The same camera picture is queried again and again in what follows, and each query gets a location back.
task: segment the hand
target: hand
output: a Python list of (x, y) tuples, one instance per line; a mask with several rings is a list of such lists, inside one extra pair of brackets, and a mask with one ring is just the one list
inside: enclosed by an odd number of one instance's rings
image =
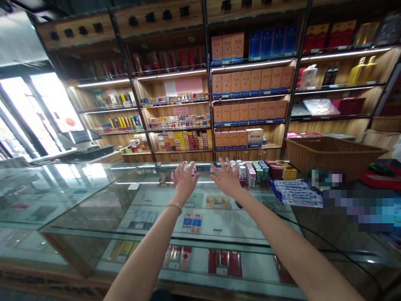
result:
[(185, 205), (185, 202), (188, 200), (189, 196), (193, 192), (200, 175), (200, 173), (196, 173), (192, 179), (191, 173), (195, 162), (192, 162), (187, 172), (184, 171), (185, 163), (187, 163), (187, 161), (182, 162), (175, 169), (175, 172), (171, 172), (171, 180), (175, 184), (175, 196), (173, 197), (174, 202), (179, 203), (183, 207)]
[(235, 172), (233, 172), (230, 160), (228, 158), (226, 158), (227, 166), (222, 158), (220, 158), (219, 161), (221, 164), (221, 168), (223, 169), (223, 172), (220, 172), (211, 163), (210, 166), (217, 176), (211, 175), (210, 177), (222, 192), (224, 192), (228, 196), (231, 196), (232, 198), (235, 198), (235, 196), (238, 196), (239, 191), (243, 189), (241, 187), (241, 184), (239, 183), (239, 178), (238, 178), (238, 169), (239, 169), (238, 163), (235, 164)]

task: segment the black cable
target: black cable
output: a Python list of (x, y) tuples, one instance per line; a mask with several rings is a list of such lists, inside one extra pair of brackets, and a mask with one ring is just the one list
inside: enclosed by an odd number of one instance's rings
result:
[(379, 281), (376, 279), (375, 276), (373, 276), (368, 270), (366, 270), (363, 266), (361, 266), (358, 262), (356, 262), (355, 260), (353, 260), (351, 257), (349, 257), (348, 255), (346, 255), (343, 251), (341, 251), (340, 249), (338, 249), (336, 246), (334, 246), (331, 242), (329, 242), (327, 239), (325, 239), (324, 237), (320, 236), (319, 234), (317, 234), (315, 231), (309, 229), (308, 227), (302, 226), (300, 224), (298, 224), (297, 222), (294, 222), (292, 220), (290, 220), (287, 217), (282, 216), (281, 214), (276, 213), (276, 215), (278, 217), (280, 217), (283, 220), (286, 220), (288, 222), (291, 222), (297, 226), (299, 226), (300, 228), (306, 229), (309, 232), (313, 233), (314, 235), (316, 235), (317, 237), (319, 237), (321, 240), (323, 240), (325, 243), (329, 244), (333, 249), (335, 249), (337, 252), (339, 252), (341, 255), (343, 255), (345, 258), (347, 258), (350, 262), (352, 262), (353, 264), (355, 264), (356, 266), (358, 266), (360, 269), (362, 269), (369, 277), (371, 277), (373, 279), (374, 282), (376, 282), (376, 285), (378, 287), (379, 293), (377, 294), (376, 299), (378, 299), (379, 296), (381, 296), (383, 294), (383, 289), (379, 283)]

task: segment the bracelet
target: bracelet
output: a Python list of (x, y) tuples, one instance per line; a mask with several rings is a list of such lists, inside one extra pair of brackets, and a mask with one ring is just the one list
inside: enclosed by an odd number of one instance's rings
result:
[(170, 206), (176, 206), (180, 210), (180, 215), (183, 213), (183, 207), (178, 203), (168, 203), (166, 206), (164, 206), (164, 209)]

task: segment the cash register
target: cash register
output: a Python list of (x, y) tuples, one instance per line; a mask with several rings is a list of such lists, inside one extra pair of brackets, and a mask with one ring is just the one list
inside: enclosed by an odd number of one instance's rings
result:
[(101, 139), (93, 130), (81, 130), (57, 134), (65, 150), (76, 148), (75, 151), (58, 156), (62, 162), (90, 161), (113, 152), (113, 145), (99, 147), (92, 145), (95, 140)]

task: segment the wicker basket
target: wicker basket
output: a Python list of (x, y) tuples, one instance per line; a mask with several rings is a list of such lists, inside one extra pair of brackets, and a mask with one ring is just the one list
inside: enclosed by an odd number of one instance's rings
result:
[(309, 169), (326, 169), (357, 180), (368, 165), (388, 150), (332, 137), (286, 139), (288, 158), (304, 175)]

